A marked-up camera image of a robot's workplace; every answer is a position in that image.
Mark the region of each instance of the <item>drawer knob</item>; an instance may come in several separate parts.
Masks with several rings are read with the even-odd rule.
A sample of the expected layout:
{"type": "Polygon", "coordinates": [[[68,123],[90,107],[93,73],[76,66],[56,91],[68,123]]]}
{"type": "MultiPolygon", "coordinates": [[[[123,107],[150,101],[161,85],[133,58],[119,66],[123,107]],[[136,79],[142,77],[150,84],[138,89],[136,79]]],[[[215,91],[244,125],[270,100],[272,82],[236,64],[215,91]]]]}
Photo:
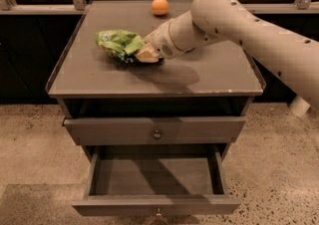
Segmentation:
{"type": "Polygon", "coordinates": [[[159,130],[156,130],[156,131],[154,132],[153,138],[154,138],[154,139],[160,139],[160,138],[161,138],[161,134],[160,134],[160,131],[159,131],[159,130]]]}

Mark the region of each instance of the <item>concrete floor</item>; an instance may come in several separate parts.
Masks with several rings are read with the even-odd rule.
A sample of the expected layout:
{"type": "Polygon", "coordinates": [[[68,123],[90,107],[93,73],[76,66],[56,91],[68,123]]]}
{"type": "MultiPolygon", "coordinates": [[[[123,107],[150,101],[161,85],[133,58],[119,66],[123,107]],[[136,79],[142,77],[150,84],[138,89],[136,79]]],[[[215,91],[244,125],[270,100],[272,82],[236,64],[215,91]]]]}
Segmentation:
{"type": "MultiPolygon", "coordinates": [[[[165,217],[168,224],[319,224],[319,112],[253,104],[223,162],[231,215],[165,217]]],[[[0,106],[0,224],[143,224],[154,217],[82,217],[89,161],[61,127],[58,106],[0,106]]]]}

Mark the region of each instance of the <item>cabinet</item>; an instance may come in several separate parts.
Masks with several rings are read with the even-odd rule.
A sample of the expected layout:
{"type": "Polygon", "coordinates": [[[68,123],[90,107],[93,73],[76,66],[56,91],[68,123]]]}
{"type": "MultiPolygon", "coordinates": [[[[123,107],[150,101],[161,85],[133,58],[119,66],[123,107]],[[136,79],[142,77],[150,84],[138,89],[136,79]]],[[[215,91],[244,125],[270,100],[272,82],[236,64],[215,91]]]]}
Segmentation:
{"type": "Polygon", "coordinates": [[[47,85],[64,126],[91,160],[82,215],[231,213],[222,160],[264,83],[253,60],[231,42],[153,65],[121,65],[95,33],[142,36],[189,9],[169,1],[155,17],[150,1],[94,1],[47,85]]]}

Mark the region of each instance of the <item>green plastic bag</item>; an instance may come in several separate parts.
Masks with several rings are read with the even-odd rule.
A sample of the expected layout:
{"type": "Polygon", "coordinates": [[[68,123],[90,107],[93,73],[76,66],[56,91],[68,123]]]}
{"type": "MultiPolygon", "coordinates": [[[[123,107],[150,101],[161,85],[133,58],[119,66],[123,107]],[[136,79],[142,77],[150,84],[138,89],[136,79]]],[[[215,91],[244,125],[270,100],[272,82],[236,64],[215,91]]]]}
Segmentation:
{"type": "Polygon", "coordinates": [[[96,43],[110,57],[122,63],[137,63],[134,53],[145,45],[143,38],[127,30],[107,30],[96,33],[96,43]]]}

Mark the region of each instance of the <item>robotic arm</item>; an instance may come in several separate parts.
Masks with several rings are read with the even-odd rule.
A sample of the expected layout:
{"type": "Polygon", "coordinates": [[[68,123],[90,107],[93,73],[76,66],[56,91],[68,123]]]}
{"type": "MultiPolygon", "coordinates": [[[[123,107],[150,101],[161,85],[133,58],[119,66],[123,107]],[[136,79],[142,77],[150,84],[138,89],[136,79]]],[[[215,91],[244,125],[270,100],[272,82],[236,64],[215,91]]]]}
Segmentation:
{"type": "Polygon", "coordinates": [[[237,0],[193,0],[190,11],[147,36],[137,57],[171,59],[221,40],[241,46],[319,110],[319,43],[257,18],[237,0]]]}

